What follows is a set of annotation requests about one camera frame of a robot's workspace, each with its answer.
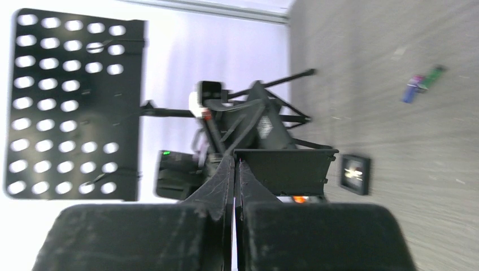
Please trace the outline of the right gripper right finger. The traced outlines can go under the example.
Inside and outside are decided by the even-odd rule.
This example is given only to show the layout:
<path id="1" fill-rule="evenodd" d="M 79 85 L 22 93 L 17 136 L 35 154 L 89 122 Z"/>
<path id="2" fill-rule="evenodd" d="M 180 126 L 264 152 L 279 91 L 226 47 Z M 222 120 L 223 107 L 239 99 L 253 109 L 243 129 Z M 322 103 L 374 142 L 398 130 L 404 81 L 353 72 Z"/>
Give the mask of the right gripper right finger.
<path id="1" fill-rule="evenodd" d="M 237 164 L 239 270 L 415 270 L 401 228 L 376 204 L 283 203 Z"/>

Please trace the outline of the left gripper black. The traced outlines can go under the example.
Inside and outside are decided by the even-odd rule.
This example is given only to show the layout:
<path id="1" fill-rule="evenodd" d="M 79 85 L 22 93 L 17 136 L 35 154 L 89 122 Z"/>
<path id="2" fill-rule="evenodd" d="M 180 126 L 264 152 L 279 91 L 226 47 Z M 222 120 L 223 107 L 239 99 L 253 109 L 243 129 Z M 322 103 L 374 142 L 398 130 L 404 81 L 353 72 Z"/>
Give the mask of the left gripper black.
<path id="1" fill-rule="evenodd" d="M 212 113 L 226 154 L 232 154 L 235 149 L 262 149 L 256 129 L 265 110 L 260 99 L 234 100 L 229 103 L 207 100 L 206 107 Z"/>

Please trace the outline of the black remote with label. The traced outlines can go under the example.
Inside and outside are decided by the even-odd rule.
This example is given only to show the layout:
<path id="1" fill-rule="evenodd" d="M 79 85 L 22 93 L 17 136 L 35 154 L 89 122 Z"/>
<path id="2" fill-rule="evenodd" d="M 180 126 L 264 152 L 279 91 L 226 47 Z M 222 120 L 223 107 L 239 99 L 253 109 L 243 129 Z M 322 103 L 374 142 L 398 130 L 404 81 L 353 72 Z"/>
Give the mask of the black remote with label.
<path id="1" fill-rule="evenodd" d="M 256 126 L 261 148 L 269 150 L 297 149 L 290 133 L 280 118 L 281 105 L 271 99 L 261 81 L 255 81 L 249 91 L 247 100 L 262 101 L 265 110 Z"/>

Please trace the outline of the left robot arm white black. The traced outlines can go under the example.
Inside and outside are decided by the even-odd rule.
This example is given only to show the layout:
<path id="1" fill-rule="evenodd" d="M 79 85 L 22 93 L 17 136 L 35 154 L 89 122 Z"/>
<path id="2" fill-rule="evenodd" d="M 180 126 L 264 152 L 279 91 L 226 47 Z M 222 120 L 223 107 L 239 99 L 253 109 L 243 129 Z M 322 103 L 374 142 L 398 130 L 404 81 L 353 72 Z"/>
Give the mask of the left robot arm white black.
<path id="1" fill-rule="evenodd" d="M 255 126 L 265 111 L 262 100 L 238 102 L 226 106 L 210 99 L 202 106 L 190 105 L 193 117 L 199 120 L 198 134 L 205 134 L 206 146 L 194 155 L 161 151 L 159 155 L 156 194 L 184 200 L 202 186 L 216 171 L 225 156 L 238 148 L 248 148 L 254 141 Z"/>

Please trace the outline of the black battery cover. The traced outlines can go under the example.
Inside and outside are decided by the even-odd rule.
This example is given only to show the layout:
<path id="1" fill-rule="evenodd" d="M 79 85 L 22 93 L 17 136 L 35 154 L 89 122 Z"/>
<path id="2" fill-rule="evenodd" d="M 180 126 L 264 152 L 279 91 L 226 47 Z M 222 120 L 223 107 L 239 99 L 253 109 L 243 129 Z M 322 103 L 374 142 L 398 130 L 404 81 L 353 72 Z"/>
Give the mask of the black battery cover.
<path id="1" fill-rule="evenodd" d="M 234 154 L 277 196 L 324 196 L 326 175 L 337 149 L 238 149 Z"/>

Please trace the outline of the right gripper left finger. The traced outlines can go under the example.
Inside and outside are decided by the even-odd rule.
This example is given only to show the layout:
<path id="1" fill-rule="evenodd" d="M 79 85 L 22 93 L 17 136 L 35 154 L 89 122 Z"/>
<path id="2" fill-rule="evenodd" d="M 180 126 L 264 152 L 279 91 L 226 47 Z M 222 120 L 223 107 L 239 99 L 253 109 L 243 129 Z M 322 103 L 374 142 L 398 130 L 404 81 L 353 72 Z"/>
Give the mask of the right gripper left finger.
<path id="1" fill-rule="evenodd" d="M 80 204 L 61 211 L 34 270 L 231 270 L 234 159 L 179 204 Z"/>

